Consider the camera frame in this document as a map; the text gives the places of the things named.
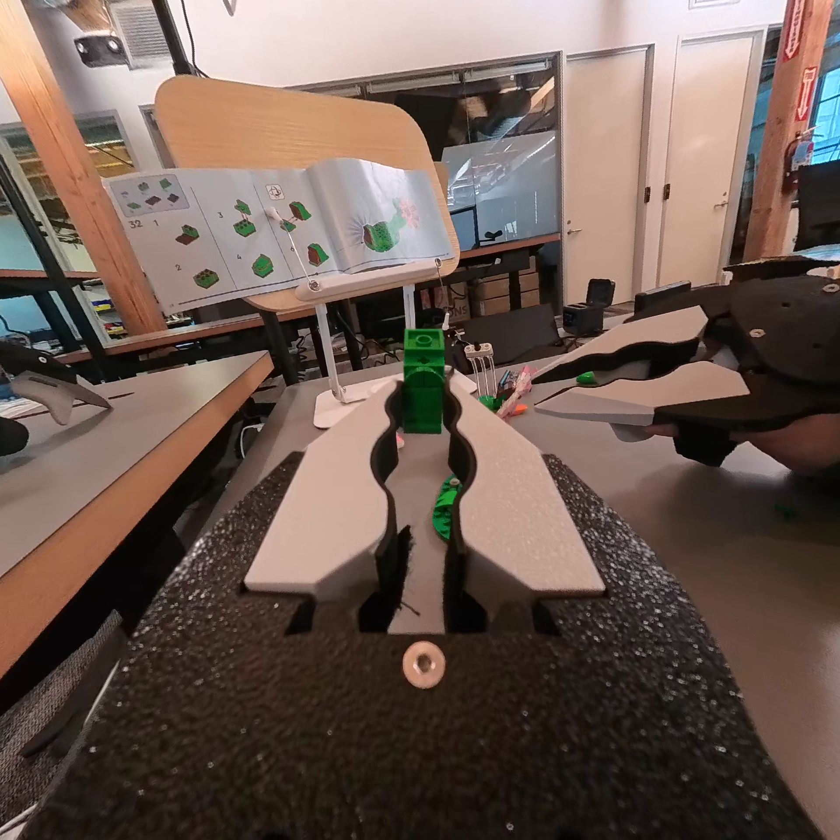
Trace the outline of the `black flat panel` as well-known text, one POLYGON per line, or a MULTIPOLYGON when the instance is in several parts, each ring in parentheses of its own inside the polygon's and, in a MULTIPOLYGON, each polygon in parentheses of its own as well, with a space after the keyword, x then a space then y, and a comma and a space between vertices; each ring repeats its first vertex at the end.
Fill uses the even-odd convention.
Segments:
POLYGON ((465 340, 489 343, 496 364, 519 364, 562 352, 561 336, 550 304, 468 320, 465 340))

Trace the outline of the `wooden book stand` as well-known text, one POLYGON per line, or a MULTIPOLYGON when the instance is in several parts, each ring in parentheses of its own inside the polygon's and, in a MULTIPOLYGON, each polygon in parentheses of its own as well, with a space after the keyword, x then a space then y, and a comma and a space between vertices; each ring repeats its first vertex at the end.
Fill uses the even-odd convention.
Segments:
POLYGON ((415 285, 448 278, 460 251, 436 165, 417 123, 405 111, 375 101, 337 98, 229 80, 176 76, 154 98, 156 118, 175 163, 193 169, 250 170, 309 168, 333 159, 359 159, 420 171, 434 195, 434 216, 444 225, 449 257, 406 266, 317 275, 305 268, 293 290, 249 298, 257 308, 281 315, 313 309, 328 370, 329 391, 316 398, 313 424, 328 429, 380 390, 387 376, 343 386, 333 357, 328 304, 401 289, 406 325, 415 326, 415 285))

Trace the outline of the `grey office chair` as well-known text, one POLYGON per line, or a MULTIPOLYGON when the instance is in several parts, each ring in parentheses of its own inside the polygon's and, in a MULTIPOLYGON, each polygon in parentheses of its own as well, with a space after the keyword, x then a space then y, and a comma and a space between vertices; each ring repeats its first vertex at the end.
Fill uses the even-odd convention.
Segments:
POLYGON ((128 643, 121 615, 58 665, 1 721, 2 838, 24 829, 84 732, 128 643))

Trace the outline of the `wood-edged side table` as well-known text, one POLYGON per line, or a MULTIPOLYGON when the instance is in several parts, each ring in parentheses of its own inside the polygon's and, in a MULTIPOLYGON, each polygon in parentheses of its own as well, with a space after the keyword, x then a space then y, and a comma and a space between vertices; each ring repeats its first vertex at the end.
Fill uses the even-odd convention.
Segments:
POLYGON ((30 416, 1 498, 4 676, 273 371, 260 351, 98 385, 111 410, 30 416))

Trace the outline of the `spare hand-held gripper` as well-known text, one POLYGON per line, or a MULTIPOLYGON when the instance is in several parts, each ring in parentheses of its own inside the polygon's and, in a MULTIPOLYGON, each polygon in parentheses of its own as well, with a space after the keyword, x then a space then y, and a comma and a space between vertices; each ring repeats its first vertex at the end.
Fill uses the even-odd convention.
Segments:
POLYGON ((1 369, 16 398, 45 407, 60 426, 68 425, 75 403, 112 410, 107 397, 47 351, 2 341, 1 369))

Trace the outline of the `lego instruction booklet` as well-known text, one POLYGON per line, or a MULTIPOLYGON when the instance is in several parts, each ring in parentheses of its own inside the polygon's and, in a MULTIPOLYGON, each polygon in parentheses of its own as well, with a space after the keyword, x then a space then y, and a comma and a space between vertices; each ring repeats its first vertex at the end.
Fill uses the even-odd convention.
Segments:
POLYGON ((103 181, 163 313, 290 289, 300 301, 414 279, 454 257, 422 170, 169 169, 103 181))

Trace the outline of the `red fire extinguisher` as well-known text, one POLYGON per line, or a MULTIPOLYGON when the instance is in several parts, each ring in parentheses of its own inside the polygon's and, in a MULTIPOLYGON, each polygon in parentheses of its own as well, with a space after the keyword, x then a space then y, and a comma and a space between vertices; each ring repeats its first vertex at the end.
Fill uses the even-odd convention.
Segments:
POLYGON ((795 132, 784 152, 784 177, 781 188, 784 194, 794 193, 798 189, 799 170, 812 162, 815 128, 795 132))

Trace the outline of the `white door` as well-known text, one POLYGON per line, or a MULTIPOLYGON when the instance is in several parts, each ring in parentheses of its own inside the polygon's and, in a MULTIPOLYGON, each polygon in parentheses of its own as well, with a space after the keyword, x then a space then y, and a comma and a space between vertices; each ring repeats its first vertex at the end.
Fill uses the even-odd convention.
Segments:
POLYGON ((573 56, 563 70, 563 220, 566 303, 589 281, 636 290, 644 232, 653 47, 573 56))
POLYGON ((657 285, 722 282, 765 30, 684 38, 671 102, 657 285))

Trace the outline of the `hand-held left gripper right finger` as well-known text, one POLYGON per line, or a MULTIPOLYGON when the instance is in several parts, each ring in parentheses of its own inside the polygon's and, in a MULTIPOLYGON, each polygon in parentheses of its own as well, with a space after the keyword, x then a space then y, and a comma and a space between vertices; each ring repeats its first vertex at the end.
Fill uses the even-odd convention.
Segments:
POLYGON ((459 383, 446 386, 448 466, 458 479, 446 596, 598 597, 599 571, 542 452, 459 383))

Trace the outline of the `clear lego stand piece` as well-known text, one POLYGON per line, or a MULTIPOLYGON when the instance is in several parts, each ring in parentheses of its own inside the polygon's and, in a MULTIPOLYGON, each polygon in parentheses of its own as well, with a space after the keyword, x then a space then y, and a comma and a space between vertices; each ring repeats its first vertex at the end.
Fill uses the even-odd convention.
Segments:
POLYGON ((478 398, 496 398, 497 376, 491 343, 469 342, 465 345, 464 355, 472 369, 478 398))

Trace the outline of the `green lego brick assembly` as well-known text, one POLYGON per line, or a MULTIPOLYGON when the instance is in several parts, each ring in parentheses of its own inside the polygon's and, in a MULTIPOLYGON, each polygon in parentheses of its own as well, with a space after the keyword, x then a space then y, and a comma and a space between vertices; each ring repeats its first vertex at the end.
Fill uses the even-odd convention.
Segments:
POLYGON ((445 337, 440 329, 406 329, 403 342, 402 425, 409 434, 441 434, 445 337))

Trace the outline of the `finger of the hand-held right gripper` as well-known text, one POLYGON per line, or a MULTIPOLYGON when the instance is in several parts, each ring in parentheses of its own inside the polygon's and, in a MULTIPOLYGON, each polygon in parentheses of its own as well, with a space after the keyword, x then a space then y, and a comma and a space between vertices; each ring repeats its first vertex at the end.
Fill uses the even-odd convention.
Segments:
POLYGON ((605 385, 666 375, 695 358, 708 323, 699 306, 624 322, 544 365, 532 383, 574 385, 593 374, 589 385, 605 385))
POLYGON ((536 403, 537 413, 617 427, 622 440, 644 438, 658 409, 745 396, 740 373, 714 363, 685 364, 650 380, 616 380, 594 387, 576 386, 536 403))

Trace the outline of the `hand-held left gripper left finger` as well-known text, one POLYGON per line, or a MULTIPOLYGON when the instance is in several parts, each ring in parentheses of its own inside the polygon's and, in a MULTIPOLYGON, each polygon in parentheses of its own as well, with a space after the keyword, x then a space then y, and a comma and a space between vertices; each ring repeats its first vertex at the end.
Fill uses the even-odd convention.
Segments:
POLYGON ((399 595, 406 576, 396 504, 403 384, 391 380, 307 447, 255 560, 250 592, 341 602, 399 595))

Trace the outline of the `cardboard storage box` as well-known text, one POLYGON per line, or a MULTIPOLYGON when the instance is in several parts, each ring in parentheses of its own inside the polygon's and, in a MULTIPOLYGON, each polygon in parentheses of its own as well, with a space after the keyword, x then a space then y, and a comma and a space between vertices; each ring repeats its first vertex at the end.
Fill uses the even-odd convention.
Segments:
MULTIPOLYGON (((480 318, 510 310, 509 275, 492 276, 471 281, 468 290, 469 314, 480 318)), ((518 272, 519 300, 521 308, 540 305, 539 275, 536 270, 518 272)))

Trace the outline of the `black open case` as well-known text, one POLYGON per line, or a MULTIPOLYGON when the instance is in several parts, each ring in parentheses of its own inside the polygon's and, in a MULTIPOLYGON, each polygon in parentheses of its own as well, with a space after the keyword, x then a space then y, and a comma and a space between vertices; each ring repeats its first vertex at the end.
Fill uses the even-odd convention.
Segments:
POLYGON ((604 327, 604 312, 613 304, 616 283, 609 279, 590 279, 583 302, 568 303, 562 309, 562 326, 574 338, 590 338, 604 327))

